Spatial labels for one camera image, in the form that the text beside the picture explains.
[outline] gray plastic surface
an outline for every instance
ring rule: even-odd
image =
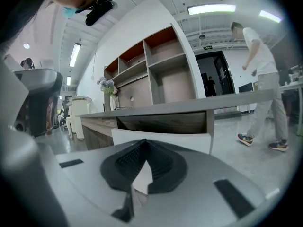
[[[20,81],[29,90],[29,95],[51,88],[57,79],[57,72],[52,69],[33,69],[15,71]]]
[[[26,87],[0,59],[0,123],[14,125],[27,95]]]
[[[104,212],[111,214],[122,207],[125,194],[110,189],[98,168],[107,156],[134,142],[137,141],[58,155],[57,159],[59,162],[78,158],[84,161],[63,171],[84,196]],[[228,179],[255,208],[265,201],[264,194],[251,180],[221,160],[167,143],[164,146],[171,147],[185,158],[188,164],[187,177],[172,192],[149,195],[143,208],[131,220],[131,226],[219,227],[235,223],[237,216],[213,184],[220,179]]]
[[[37,145],[30,136],[0,126],[0,172],[40,226],[68,225],[41,165]]]

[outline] reception desk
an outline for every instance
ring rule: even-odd
[[[258,103],[273,98],[273,90],[262,90],[92,113],[80,117],[88,150],[112,146],[112,129],[122,129],[159,134],[208,134],[211,137],[208,153],[211,154],[215,109]]]

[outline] gray pants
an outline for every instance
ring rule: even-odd
[[[275,98],[272,101],[257,103],[254,119],[251,122],[247,135],[249,137],[255,137],[258,134],[271,107],[275,120],[276,138],[277,140],[286,140],[288,138],[287,118],[281,99],[278,73],[269,73],[258,76],[258,90],[266,89],[273,89]]]

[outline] gray countertop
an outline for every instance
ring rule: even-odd
[[[139,116],[139,115],[159,115],[159,114],[181,114],[193,113],[211,109],[220,109],[233,106],[247,105],[263,101],[269,101],[274,98],[273,90],[262,90],[238,94],[229,94],[213,96],[201,99],[194,99],[185,102],[157,104],[148,107],[130,108],[113,110],[102,113],[92,113],[80,115],[83,118],[99,117],[121,117],[121,116]]]

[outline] white container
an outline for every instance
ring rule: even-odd
[[[81,124],[81,118],[77,117],[79,115],[88,114],[88,104],[91,102],[89,97],[85,96],[74,96],[69,98],[72,111],[72,121],[71,125],[72,131],[76,131],[77,139],[84,140],[84,134]]]

